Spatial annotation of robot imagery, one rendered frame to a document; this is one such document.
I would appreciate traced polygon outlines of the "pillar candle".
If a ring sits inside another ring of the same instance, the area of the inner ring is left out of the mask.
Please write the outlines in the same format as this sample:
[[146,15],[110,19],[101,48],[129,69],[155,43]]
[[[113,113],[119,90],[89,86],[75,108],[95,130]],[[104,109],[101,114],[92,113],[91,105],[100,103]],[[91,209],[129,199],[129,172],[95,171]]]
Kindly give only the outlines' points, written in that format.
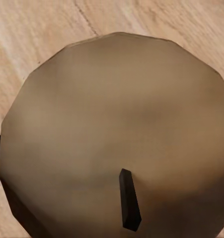
[[168,39],[67,44],[1,123],[0,181],[32,238],[216,238],[224,80]]

